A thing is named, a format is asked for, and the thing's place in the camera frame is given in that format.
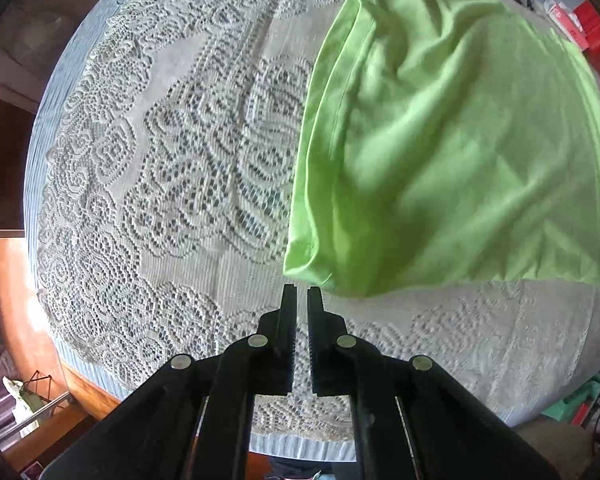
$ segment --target green garment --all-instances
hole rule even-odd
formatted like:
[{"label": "green garment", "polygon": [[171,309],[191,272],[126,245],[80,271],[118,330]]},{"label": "green garment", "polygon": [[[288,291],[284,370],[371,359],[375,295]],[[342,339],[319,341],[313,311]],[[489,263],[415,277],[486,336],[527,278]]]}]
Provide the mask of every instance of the green garment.
[{"label": "green garment", "polygon": [[600,285],[600,96],[498,0],[346,0],[318,56],[284,272],[344,296]]}]

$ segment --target white lace tablecloth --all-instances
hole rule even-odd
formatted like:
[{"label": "white lace tablecloth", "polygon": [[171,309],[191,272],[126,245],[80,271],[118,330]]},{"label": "white lace tablecloth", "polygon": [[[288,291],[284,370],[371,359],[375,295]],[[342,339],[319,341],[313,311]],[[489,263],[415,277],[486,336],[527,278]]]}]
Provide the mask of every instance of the white lace tablecloth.
[{"label": "white lace tablecloth", "polygon": [[[218,354],[279,305],[304,94],[342,1],[103,0],[63,54],[27,160],[29,250],[54,335],[121,386],[177,352]],[[94,35],[98,16],[111,17]],[[346,399],[311,394],[297,285],[294,392],[257,399],[251,449],[353,460]],[[326,307],[385,354],[432,356],[509,424],[600,366],[600,289],[588,285]]]}]

